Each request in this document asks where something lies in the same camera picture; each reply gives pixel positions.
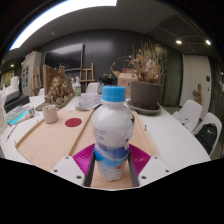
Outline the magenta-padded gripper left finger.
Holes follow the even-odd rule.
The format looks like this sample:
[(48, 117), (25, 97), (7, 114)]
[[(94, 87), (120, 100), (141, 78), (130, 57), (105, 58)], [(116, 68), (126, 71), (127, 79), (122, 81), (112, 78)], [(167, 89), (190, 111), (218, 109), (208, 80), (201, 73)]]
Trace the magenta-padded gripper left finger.
[(76, 185), (90, 187), (94, 165), (94, 145), (91, 144), (74, 156), (63, 157), (51, 170), (51, 173)]

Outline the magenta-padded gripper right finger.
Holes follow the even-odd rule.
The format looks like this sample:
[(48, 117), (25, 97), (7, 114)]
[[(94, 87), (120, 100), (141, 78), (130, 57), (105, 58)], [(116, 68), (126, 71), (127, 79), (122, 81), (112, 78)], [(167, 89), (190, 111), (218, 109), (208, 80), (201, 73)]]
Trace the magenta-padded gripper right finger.
[(134, 187), (143, 187), (172, 173), (159, 156), (150, 156), (134, 145), (129, 145), (128, 163)]

